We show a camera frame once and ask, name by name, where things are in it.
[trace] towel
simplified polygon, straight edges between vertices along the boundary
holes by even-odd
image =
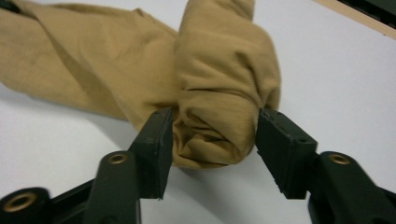
[[[276,109],[272,41],[254,1],[190,0],[176,32],[141,9],[13,0],[0,9],[0,81],[14,91],[128,119],[174,108],[173,164],[236,164],[254,145],[260,107]]]

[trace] metal screw hole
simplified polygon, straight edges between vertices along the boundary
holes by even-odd
[[[111,156],[111,157],[108,159],[108,162],[110,162],[110,163],[112,163],[112,164],[119,164],[119,163],[125,162],[127,158],[128,158],[128,157],[127,157],[126,155],[123,155],[123,154],[116,154],[116,155]]]
[[[338,163],[338,164],[342,164],[342,165],[350,164],[350,160],[347,157],[339,155],[339,154],[332,154],[329,156],[329,158],[331,161]]]
[[[33,192],[19,194],[9,200],[3,210],[9,213],[18,212],[35,202],[37,196]]]

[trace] beige fabric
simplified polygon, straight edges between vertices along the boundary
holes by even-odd
[[[174,165],[235,164],[253,147],[279,71],[253,2],[190,0],[179,34],[140,9],[42,6],[0,11],[0,80],[13,90],[128,119],[172,106]]]

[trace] white table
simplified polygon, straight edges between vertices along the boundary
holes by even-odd
[[[186,1],[78,0],[141,7],[177,29]],[[39,0],[42,3],[64,2]],[[280,110],[319,141],[355,158],[396,191],[396,41],[311,0],[257,1],[274,39]],[[46,187],[59,195],[95,176],[99,160],[136,131],[122,120],[43,102],[0,85],[0,197]],[[210,171],[172,168],[164,200],[142,200],[144,223],[310,223],[307,201],[287,201],[256,153]]]

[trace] crumpled fabric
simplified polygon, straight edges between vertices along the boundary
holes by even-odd
[[[141,9],[13,1],[0,9],[0,80],[15,91],[128,119],[174,109],[175,166],[236,164],[254,145],[280,74],[254,1],[190,0],[179,32]]]

